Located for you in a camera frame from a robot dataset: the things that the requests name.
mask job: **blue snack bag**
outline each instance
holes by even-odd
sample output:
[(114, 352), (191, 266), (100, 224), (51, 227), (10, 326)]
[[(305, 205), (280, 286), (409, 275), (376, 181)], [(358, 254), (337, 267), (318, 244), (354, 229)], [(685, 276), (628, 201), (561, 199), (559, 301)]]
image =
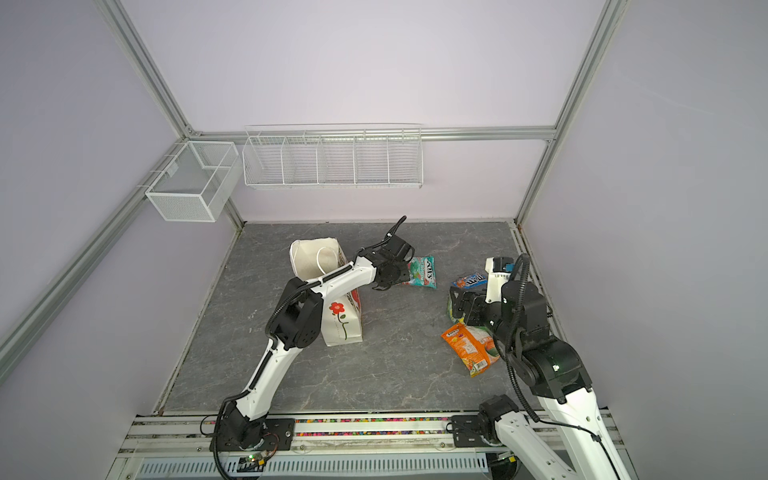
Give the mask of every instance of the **blue snack bag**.
[(408, 262), (408, 271), (411, 274), (411, 280), (402, 285), (429, 286), (436, 289), (435, 283), (435, 258), (434, 257), (413, 257)]

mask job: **mesh basket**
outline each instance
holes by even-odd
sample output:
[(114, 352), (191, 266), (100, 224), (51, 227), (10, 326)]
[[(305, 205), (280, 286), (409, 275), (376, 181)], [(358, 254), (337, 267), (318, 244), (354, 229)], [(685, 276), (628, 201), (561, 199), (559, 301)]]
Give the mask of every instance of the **mesh basket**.
[(251, 136), (243, 147), (246, 185), (292, 187), (421, 187), (418, 135)]
[(241, 170), (235, 144), (188, 141), (147, 189), (165, 220), (215, 222)]

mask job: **white wall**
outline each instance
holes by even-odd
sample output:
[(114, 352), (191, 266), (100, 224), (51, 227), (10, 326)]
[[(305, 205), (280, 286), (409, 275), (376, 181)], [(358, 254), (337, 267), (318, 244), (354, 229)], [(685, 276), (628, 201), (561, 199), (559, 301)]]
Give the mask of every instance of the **white wall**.
[[(175, 136), (89, 0), (0, 13), (0, 336)], [(0, 477), (103, 478), (232, 239), (151, 206), (0, 385)]]
[(0, 66), (2, 336), (176, 137), (93, 2), (3, 2)]
[(192, 125), (552, 125), (604, 0), (124, 0)]
[(525, 224), (640, 478), (764, 478), (768, 3), (633, 0)]
[(246, 221), (513, 218), (544, 153), (541, 140), (424, 142), (422, 188), (253, 190), (233, 199)]
[(3, 478), (107, 475), (152, 413), (232, 240), (149, 204), (0, 386)]

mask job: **wire basket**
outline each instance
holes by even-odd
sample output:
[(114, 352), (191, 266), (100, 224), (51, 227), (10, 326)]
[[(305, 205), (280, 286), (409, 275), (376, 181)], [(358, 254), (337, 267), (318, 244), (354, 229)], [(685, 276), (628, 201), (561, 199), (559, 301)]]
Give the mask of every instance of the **wire basket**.
[(295, 187), (421, 187), (419, 134), (249, 136), (245, 184)]
[(147, 189), (170, 222), (215, 222), (240, 179), (235, 144), (188, 141)]

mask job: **orange snack bag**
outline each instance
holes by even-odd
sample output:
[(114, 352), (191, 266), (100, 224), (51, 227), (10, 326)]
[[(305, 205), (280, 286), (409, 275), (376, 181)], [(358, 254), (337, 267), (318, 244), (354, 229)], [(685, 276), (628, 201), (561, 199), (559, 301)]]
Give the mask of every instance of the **orange snack bag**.
[(455, 323), (441, 337), (462, 359), (469, 376), (483, 373), (499, 358), (493, 337), (483, 328)]

